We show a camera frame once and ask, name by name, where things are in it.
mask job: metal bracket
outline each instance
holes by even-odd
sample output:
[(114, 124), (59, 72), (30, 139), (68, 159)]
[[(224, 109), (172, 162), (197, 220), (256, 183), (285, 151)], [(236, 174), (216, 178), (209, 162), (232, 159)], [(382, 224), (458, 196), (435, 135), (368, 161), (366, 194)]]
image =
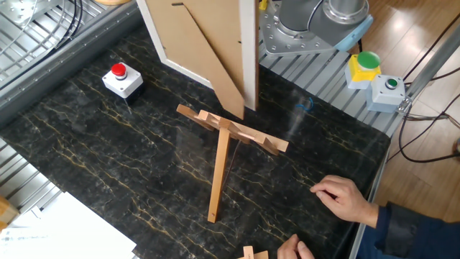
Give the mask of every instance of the metal bracket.
[(409, 106), (412, 105), (412, 99), (410, 97), (405, 97), (404, 101), (401, 102), (401, 104), (397, 107), (396, 111), (399, 114), (406, 114), (409, 110)]
[(275, 56), (333, 52), (335, 49), (312, 32), (296, 32), (283, 26), (279, 10), (281, 1), (269, 1), (267, 10), (259, 11), (260, 30), (267, 54)]

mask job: wooden floor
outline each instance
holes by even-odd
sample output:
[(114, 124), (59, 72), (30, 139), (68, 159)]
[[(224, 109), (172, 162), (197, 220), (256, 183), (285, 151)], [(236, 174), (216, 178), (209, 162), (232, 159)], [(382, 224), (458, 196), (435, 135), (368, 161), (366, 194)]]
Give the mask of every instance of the wooden floor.
[[(362, 39), (364, 50), (376, 52), (382, 59), (382, 72), (396, 76), (404, 76), (460, 12), (458, 0), (369, 0), (369, 4), (374, 24)], [(414, 79), (422, 67), (409, 80)], [(458, 67), (460, 48), (438, 75)], [(411, 113), (438, 115), (458, 93), (460, 72), (429, 84), (418, 96)], [(460, 100), (447, 113), (460, 120)], [(414, 138), (429, 123), (408, 122), (402, 142)], [(390, 155), (398, 149), (398, 136), (399, 130), (393, 136)], [(405, 150), (415, 159), (449, 155), (454, 140), (459, 137), (460, 130), (450, 121), (443, 120)], [(387, 201), (448, 222), (460, 221), (460, 160), (419, 164), (411, 163), (399, 154), (387, 164), (377, 192), (378, 204), (385, 205)]]

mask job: person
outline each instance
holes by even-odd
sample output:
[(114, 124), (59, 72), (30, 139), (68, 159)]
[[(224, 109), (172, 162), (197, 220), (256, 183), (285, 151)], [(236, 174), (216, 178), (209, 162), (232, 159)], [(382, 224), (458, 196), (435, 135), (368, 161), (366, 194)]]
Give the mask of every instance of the person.
[[(326, 176), (310, 191), (340, 219), (366, 225), (358, 259), (460, 258), (460, 223), (445, 223), (392, 203), (369, 203), (353, 181), (339, 176)], [(297, 235), (282, 244), (277, 255), (314, 259)]]

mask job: white frame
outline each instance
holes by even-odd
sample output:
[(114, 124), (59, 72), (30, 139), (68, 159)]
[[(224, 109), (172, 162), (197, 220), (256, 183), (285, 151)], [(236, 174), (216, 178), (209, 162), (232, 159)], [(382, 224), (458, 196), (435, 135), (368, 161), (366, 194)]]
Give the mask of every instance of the white frame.
[[(149, 12), (149, 7), (145, 0), (137, 0), (137, 4), (141, 11), (142, 17), (147, 29), (152, 38), (153, 45), (157, 50), (158, 56), (163, 64), (175, 69), (182, 74), (192, 78), (193, 80), (213, 88), (211, 82), (200, 75), (188, 70), (187, 68), (174, 63), (166, 56), (163, 45), (158, 35), (157, 28), (153, 22), (152, 16)], [(256, 38), (256, 4), (253, 0), (239, 0), (239, 14), (240, 14), (240, 28), (241, 28), (241, 56), (243, 61), (243, 82), (244, 93), (241, 93), (244, 98), (244, 105), (250, 109), (255, 110), (257, 105), (257, 79), (256, 79), (256, 65), (257, 63), (257, 38)]]

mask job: hand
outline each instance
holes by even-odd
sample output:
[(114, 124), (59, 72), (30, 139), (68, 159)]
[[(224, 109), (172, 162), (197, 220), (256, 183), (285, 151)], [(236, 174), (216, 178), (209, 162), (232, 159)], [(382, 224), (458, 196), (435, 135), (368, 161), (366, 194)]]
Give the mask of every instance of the hand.
[(278, 259), (298, 259), (297, 254), (301, 259), (315, 259), (305, 243), (294, 234), (278, 249)]
[(310, 191), (316, 194), (337, 217), (373, 228), (377, 226), (379, 207), (367, 202), (352, 180), (339, 176), (326, 176), (311, 187)]

